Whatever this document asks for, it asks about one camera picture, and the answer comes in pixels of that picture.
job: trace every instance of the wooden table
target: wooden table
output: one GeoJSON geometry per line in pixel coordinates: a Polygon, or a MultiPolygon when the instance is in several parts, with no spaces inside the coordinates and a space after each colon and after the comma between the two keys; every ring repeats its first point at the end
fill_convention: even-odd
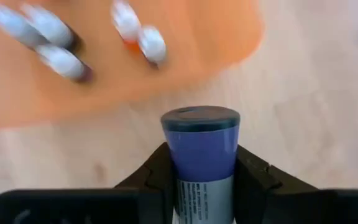
{"type": "Polygon", "coordinates": [[[238,110],[239,143],[275,166],[318,187],[358,187],[358,0],[259,5],[258,51],[197,88],[0,130],[0,191],[113,186],[164,141],[164,112],[208,104],[238,110]]]}

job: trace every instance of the blue cap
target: blue cap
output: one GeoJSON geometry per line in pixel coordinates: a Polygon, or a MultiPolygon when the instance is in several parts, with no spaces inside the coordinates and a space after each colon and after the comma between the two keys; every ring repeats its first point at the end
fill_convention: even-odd
{"type": "Polygon", "coordinates": [[[193,106],[169,111],[161,123],[179,179],[207,182],[233,174],[238,112],[221,106],[193,106]]]}

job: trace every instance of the tube label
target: tube label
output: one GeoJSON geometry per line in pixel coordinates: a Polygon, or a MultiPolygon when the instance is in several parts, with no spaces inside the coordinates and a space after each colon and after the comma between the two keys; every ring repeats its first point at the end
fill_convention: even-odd
{"type": "Polygon", "coordinates": [[[233,175],[211,182],[177,180],[177,224],[232,224],[233,175]]]}

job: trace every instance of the paint marker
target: paint marker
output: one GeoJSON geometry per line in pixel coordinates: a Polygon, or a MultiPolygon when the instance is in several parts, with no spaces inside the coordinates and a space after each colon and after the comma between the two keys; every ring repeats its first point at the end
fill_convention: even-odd
{"type": "Polygon", "coordinates": [[[159,65],[165,60],[167,47],[157,28],[143,26],[139,32],[138,42],[140,49],[150,63],[159,65]]]}
{"type": "Polygon", "coordinates": [[[34,49],[47,40],[19,13],[0,4],[0,28],[20,43],[34,49]]]}
{"type": "Polygon", "coordinates": [[[36,49],[41,61],[59,75],[76,82],[87,82],[91,69],[66,49],[54,45],[40,45],[36,49]]]}
{"type": "Polygon", "coordinates": [[[112,23],[123,41],[130,48],[137,48],[137,35],[140,31],[140,21],[133,8],[125,1],[115,0],[111,7],[112,23]]]}
{"type": "Polygon", "coordinates": [[[231,224],[239,113],[187,107],[164,114],[161,123],[177,173],[179,223],[231,224]]]}
{"type": "Polygon", "coordinates": [[[31,18],[31,24],[53,45],[74,51],[80,39],[54,13],[40,7],[23,4],[22,10],[31,18]]]}

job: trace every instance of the wooden surface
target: wooden surface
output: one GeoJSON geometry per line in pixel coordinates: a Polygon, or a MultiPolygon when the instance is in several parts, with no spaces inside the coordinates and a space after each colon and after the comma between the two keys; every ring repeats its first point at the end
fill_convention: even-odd
{"type": "Polygon", "coordinates": [[[0,130],[0,191],[110,187],[164,141],[160,116],[188,105],[242,115],[239,143],[318,187],[358,187],[358,0],[260,0],[265,37],[196,88],[97,116],[0,130]]]}
{"type": "MultiPolygon", "coordinates": [[[[13,9],[23,1],[0,0],[13,9]]],[[[111,22],[112,0],[43,2],[82,38],[77,56],[93,69],[93,82],[79,85],[53,73],[0,30],[0,127],[80,117],[193,85],[246,58],[262,35],[256,0],[129,0],[167,45],[167,60],[156,70],[124,45],[111,22]]]]}

